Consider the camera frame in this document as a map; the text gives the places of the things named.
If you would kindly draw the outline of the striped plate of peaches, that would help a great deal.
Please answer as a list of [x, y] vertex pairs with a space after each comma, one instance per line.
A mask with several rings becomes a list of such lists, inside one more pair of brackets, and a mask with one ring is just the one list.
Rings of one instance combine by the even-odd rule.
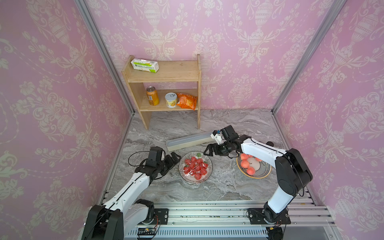
[[264, 179], [272, 171], [271, 165], [252, 155], [245, 157], [245, 154], [240, 154], [236, 158], [236, 164], [244, 175], [252, 179]]

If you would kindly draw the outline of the cream plastic wrap dispenser box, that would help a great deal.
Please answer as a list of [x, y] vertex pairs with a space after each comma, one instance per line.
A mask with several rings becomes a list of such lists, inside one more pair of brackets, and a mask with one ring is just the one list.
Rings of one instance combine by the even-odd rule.
[[169, 140], [166, 142], [166, 146], [168, 151], [172, 152], [201, 144], [212, 143], [214, 139], [211, 137], [211, 134], [212, 133], [206, 132]]

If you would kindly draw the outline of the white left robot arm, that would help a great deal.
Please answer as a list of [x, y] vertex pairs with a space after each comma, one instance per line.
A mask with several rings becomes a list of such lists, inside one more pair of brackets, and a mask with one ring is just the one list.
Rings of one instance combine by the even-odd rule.
[[154, 237], [160, 226], [167, 225], [169, 209], [156, 209], [153, 202], [139, 199], [139, 195], [153, 181], [164, 177], [180, 160], [181, 156], [174, 152], [167, 155], [162, 148], [152, 147], [128, 183], [109, 201], [90, 209], [81, 238], [123, 240], [140, 224], [154, 227], [143, 230], [138, 239], [145, 235]]

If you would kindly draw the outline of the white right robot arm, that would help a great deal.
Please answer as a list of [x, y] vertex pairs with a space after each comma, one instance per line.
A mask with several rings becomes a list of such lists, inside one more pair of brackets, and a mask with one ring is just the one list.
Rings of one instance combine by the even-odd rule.
[[268, 224], [280, 224], [288, 216], [287, 206], [313, 180], [313, 175], [301, 153], [291, 148], [284, 150], [272, 144], [256, 141], [248, 135], [238, 135], [231, 125], [215, 130], [205, 156], [228, 157], [233, 151], [256, 157], [275, 168], [278, 187], [273, 196], [264, 204], [262, 215]]

